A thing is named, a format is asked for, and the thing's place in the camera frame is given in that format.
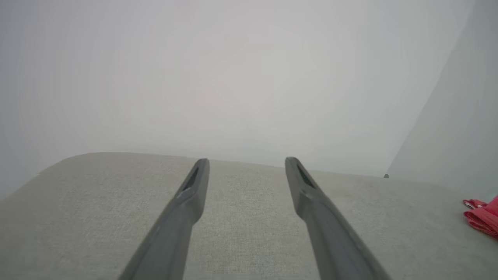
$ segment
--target folded cloth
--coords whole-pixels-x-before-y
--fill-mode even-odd
[[[476,199],[464,200],[464,204],[474,207],[464,213],[469,224],[476,230],[498,239],[498,196],[488,204]]]
[[[469,200],[464,199],[464,204],[470,209],[476,209],[487,205],[487,203],[477,199],[469,199]]]

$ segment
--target white wall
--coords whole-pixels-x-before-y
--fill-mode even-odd
[[[472,0],[4,0],[0,197],[141,151],[382,176]]]
[[[498,1],[478,0],[391,178],[498,195]]]

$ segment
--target gray fabric surface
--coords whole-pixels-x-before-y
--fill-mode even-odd
[[[44,170],[0,203],[0,279],[116,279],[195,161],[92,153]],[[393,279],[498,275],[498,242],[467,225],[461,194],[310,173]],[[283,168],[211,160],[184,278],[319,278]]]

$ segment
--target red cloth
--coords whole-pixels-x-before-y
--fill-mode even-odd
[[[464,200],[464,203],[475,207],[475,209],[464,213],[469,224],[473,228],[498,239],[498,196],[488,204],[477,199]]]

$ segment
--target white backdrop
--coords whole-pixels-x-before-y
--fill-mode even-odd
[[[471,0],[0,3],[0,198],[138,151],[382,176]]]

